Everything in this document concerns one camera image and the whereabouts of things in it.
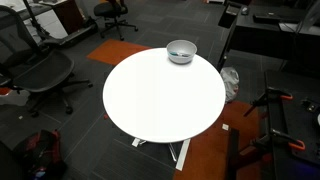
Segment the backpack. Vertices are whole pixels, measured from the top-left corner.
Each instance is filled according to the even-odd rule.
[[[61,179],[67,165],[60,155],[60,134],[57,130],[34,133],[13,150],[27,174],[27,179]]]

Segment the floor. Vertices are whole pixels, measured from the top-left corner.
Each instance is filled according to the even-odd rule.
[[[88,12],[94,6],[90,2],[84,3]],[[172,40],[186,39],[197,45],[198,55],[213,66],[217,64],[228,36],[228,29],[217,26],[224,10],[222,5],[206,4],[202,0],[127,0],[126,4],[129,14],[123,18],[137,25],[139,31],[122,28],[125,41],[156,48],[165,47]],[[102,19],[97,22],[103,27]],[[13,148],[41,129],[58,129],[62,137],[61,153],[69,167],[64,176],[66,180],[172,179],[175,164],[167,146],[145,144],[135,148],[131,146],[132,137],[104,118],[102,88],[112,66],[89,60],[86,55],[109,38],[119,38],[115,29],[106,33],[104,39],[93,34],[62,50],[75,61],[73,78],[88,78],[94,84],[93,88],[77,85],[65,89],[73,104],[73,114],[65,114],[63,102],[54,95],[46,101],[37,118],[30,117],[26,107],[2,105],[0,140]],[[225,66],[234,67],[240,77],[236,100],[249,103],[262,93],[263,72],[279,69],[281,62],[231,51]]]

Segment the chair armrest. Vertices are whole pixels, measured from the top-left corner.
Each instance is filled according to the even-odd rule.
[[[6,87],[11,81],[11,78],[0,76],[0,87]]]

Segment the chair wheel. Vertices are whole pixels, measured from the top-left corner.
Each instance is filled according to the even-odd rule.
[[[73,112],[72,107],[67,107],[67,108],[66,108],[66,113],[67,113],[67,114],[72,114],[72,112]]]
[[[39,112],[38,111],[31,112],[31,117],[38,117],[38,116],[39,116]]]

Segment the carpet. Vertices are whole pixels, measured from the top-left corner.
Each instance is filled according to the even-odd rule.
[[[243,114],[249,104],[234,101],[226,104],[218,120],[205,132],[191,139],[182,171],[176,170],[174,180],[217,179],[225,177],[229,131],[222,125],[239,130],[239,147],[258,136],[259,116],[254,110],[248,117]],[[238,170],[237,179],[260,179],[259,163]]]
[[[147,49],[150,49],[150,47],[109,39],[93,50],[87,58],[115,66],[132,54]]]

